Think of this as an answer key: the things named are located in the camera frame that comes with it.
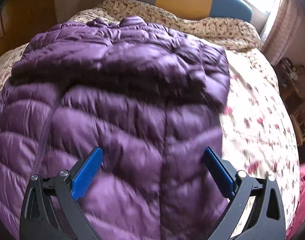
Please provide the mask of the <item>red crumpled blanket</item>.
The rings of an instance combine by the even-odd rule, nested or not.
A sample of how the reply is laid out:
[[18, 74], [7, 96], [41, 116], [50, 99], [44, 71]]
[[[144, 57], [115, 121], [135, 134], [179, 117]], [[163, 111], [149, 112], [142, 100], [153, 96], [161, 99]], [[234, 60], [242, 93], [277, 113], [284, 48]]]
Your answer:
[[305, 220], [305, 163], [300, 164], [300, 191], [298, 206], [291, 222], [286, 231], [286, 239], [291, 239], [299, 230]]

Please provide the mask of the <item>small-floral beige pillow cover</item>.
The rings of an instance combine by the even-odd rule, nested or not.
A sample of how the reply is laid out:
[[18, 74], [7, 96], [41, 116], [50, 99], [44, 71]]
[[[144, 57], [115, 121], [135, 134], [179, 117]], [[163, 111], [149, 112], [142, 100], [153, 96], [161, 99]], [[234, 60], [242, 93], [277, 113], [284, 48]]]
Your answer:
[[146, 22], [162, 24], [228, 50], [259, 49], [261, 45], [255, 27], [236, 18], [206, 17], [201, 20], [187, 20], [136, 0], [104, 0], [99, 7], [118, 21], [128, 16], [139, 16]]

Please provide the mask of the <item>cream floral quilt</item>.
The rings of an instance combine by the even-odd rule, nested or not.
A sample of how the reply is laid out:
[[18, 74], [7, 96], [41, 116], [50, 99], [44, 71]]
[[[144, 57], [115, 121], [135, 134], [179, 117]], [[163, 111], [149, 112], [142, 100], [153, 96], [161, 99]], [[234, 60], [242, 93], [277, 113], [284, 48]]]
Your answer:
[[[108, 24], [122, 21], [97, 7], [76, 14], [68, 22], [86, 24], [95, 20]], [[0, 92], [28, 44], [0, 58], [0, 72], [4, 74], [0, 78]], [[222, 147], [218, 154], [250, 175], [259, 178], [274, 175], [284, 203], [285, 222], [290, 226], [299, 198], [299, 160], [295, 133], [279, 95], [276, 74], [257, 48], [223, 48], [228, 60], [230, 85], [226, 106], [219, 115]]]

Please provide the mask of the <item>dark wooden cluttered shelf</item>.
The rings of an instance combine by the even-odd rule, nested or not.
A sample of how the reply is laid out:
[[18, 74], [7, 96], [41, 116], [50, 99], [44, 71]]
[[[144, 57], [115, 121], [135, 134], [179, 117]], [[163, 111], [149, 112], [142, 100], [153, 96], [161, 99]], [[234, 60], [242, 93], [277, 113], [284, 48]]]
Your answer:
[[305, 66], [283, 57], [274, 67], [281, 99], [290, 115], [298, 146], [305, 143]]

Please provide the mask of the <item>pink window curtain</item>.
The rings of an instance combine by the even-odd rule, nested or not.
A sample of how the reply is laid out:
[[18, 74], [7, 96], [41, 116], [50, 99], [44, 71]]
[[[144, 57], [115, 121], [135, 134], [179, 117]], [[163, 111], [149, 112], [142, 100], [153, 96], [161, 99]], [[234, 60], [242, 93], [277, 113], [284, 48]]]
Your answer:
[[271, 65], [285, 55], [304, 16], [298, 0], [280, 0], [261, 32], [261, 53]]

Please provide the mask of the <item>purple quilted down jacket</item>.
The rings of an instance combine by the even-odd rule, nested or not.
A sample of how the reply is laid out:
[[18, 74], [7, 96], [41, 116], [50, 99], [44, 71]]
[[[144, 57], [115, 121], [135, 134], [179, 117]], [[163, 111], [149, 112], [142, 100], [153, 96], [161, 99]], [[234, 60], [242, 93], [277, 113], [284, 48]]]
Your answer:
[[67, 22], [36, 35], [0, 92], [0, 220], [19, 238], [31, 175], [103, 150], [80, 206], [104, 239], [202, 239], [227, 201], [202, 165], [220, 153], [222, 46], [146, 23]]

